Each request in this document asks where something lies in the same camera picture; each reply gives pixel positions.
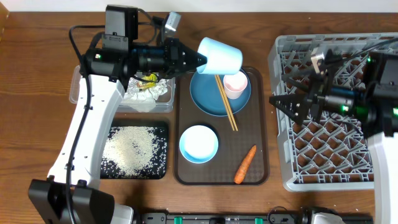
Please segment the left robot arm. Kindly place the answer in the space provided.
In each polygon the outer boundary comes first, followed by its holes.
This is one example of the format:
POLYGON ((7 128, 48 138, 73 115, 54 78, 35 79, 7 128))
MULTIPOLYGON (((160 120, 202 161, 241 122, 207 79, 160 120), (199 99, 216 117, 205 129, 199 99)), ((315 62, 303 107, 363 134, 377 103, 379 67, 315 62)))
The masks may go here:
POLYGON ((78 103, 57 160, 45 180, 34 179, 29 199, 45 223, 134 223, 134 210, 100 191, 104 146, 130 79, 157 73, 170 79, 206 64, 206 57, 175 38, 180 15, 152 16, 155 30, 138 41, 142 9, 108 5, 88 50, 78 54, 78 103))

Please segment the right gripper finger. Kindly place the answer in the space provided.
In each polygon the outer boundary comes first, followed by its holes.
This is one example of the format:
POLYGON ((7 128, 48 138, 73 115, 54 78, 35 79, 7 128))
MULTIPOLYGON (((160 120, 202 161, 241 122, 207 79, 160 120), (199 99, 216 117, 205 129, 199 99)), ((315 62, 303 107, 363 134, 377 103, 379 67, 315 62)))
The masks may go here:
POLYGON ((295 78, 301 78, 302 75, 298 74, 298 73, 288 73, 284 75, 284 81, 296 88, 298 88, 299 90, 302 90, 304 92, 308 92, 309 87, 306 84, 300 83, 297 80, 295 80, 295 78))
POLYGON ((297 124, 302 124, 308 116, 309 105, 306 94, 271 96, 269 103, 297 124))

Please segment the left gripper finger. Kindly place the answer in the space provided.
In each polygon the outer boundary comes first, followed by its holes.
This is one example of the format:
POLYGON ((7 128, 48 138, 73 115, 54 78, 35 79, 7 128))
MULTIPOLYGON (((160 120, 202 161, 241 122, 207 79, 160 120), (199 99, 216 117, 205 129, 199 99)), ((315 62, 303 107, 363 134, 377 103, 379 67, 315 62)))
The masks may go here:
POLYGON ((196 70, 198 65, 181 64, 174 69, 174 77, 180 77, 189 71, 196 70))
POLYGON ((188 67, 200 67, 207 63, 207 57, 186 47, 185 49, 185 65, 188 67))

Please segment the pink cup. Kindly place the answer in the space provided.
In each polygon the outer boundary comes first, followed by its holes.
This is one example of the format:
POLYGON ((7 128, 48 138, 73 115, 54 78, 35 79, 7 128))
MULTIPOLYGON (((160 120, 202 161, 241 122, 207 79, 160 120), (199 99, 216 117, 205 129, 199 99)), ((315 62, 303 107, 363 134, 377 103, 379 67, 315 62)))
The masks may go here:
POLYGON ((248 85, 248 78, 243 72, 235 75, 225 75, 223 77, 223 85, 226 96, 229 99, 238 99, 248 85))

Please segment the light blue cup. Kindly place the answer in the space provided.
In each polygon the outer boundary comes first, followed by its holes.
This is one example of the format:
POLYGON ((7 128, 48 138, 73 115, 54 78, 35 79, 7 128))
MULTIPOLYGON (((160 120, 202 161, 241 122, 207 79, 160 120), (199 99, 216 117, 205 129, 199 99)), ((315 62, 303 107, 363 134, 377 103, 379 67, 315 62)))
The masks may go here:
POLYGON ((243 64, 242 52, 230 45, 205 37, 197 52, 206 57, 207 63, 197 67, 204 75, 235 75, 243 64))

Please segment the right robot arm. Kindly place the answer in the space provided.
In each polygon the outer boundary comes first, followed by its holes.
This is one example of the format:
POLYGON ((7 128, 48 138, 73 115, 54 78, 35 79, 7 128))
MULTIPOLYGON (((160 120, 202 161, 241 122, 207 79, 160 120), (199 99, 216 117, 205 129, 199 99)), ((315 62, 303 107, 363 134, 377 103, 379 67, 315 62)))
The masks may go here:
POLYGON ((284 75, 301 94, 272 96, 275 106, 297 124, 324 111, 361 123, 374 170, 376 223, 397 223, 397 56, 365 50, 365 88, 349 89, 333 80, 348 58, 313 51, 313 67, 284 75))

